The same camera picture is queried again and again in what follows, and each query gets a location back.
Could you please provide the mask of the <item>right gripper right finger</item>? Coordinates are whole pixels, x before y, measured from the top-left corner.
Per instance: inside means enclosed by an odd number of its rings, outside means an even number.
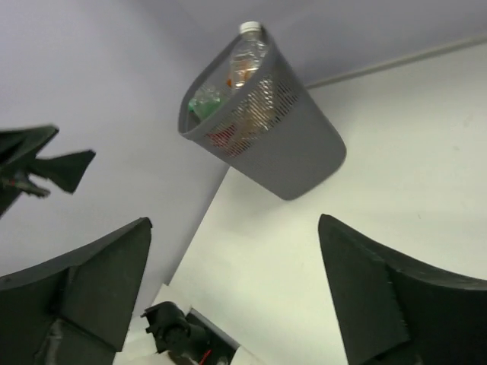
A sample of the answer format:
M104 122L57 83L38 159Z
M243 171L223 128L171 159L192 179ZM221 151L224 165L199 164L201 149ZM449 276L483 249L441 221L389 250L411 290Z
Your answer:
M328 214L318 234L348 363L486 363L484 280L414 259Z

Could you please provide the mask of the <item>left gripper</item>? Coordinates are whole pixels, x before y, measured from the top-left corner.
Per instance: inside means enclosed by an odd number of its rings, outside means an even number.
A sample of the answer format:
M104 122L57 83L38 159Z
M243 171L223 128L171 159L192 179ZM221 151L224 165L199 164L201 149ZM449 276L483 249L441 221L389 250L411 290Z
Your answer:
M55 125L1 130L1 217L22 194L49 197L49 190L30 180L30 175L48 179L73 194L96 156L93 150L51 158L34 159L59 133ZM25 167L24 163L34 159Z

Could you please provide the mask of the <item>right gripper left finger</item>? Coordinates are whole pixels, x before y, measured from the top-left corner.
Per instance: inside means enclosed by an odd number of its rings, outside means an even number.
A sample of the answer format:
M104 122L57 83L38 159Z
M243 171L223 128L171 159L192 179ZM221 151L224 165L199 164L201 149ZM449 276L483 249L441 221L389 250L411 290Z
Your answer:
M1 278L3 364L112 364L123 349L151 245L141 217Z

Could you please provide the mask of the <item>green soda bottle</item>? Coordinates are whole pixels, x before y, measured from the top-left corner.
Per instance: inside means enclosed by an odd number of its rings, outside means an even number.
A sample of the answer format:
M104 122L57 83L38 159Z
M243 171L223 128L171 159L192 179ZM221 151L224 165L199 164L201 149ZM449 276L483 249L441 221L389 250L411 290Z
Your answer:
M189 101L188 108L200 121L203 121L213 114L226 100L226 95L218 88L212 85L203 85Z

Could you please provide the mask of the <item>clear bottle red label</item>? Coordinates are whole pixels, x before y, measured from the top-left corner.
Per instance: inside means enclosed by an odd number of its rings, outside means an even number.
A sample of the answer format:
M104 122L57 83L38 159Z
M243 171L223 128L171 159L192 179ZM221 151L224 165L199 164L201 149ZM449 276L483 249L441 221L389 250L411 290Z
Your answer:
M207 137L213 146L220 148L228 154L237 151L241 145L240 131L235 125L210 132L207 134Z

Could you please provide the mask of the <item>tall orange juice bottle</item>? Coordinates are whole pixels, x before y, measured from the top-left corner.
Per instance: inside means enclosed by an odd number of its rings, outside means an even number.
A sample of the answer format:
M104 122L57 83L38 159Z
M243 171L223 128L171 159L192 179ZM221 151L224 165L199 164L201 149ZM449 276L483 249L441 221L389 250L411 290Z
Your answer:
M233 95L239 93L258 68L255 62L238 62L231 66L229 83ZM243 119L243 134L250 137L268 131L275 115L272 76L263 77L253 91L242 98L239 113Z

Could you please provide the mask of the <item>large clear water bottle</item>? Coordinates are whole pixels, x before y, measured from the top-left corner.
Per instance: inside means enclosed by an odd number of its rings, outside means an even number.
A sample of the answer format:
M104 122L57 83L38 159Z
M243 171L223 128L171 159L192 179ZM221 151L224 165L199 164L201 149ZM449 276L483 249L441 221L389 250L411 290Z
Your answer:
M230 80L232 93L240 90L261 66L268 45L263 39L263 27L257 21L240 25L240 41L231 53Z

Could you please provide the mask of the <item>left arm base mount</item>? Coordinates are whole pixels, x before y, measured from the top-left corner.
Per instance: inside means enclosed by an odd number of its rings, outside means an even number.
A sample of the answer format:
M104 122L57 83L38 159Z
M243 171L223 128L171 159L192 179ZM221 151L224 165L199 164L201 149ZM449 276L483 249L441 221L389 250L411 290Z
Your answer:
M184 312L172 301L147 308L142 318L158 354L167 354L177 364L230 364L240 344L196 309Z

